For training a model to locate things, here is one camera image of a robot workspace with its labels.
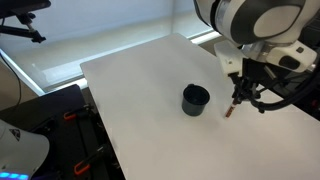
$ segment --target white tabletop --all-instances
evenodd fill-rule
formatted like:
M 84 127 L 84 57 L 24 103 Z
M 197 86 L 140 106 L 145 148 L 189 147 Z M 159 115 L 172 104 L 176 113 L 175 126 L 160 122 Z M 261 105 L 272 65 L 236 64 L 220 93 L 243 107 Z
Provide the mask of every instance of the white tabletop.
M 81 67 L 127 180 L 320 179 L 319 122 L 294 106 L 262 115 L 248 103 L 226 120 L 231 80 L 180 35 Z M 181 109 L 190 83 L 211 95 L 198 117 Z

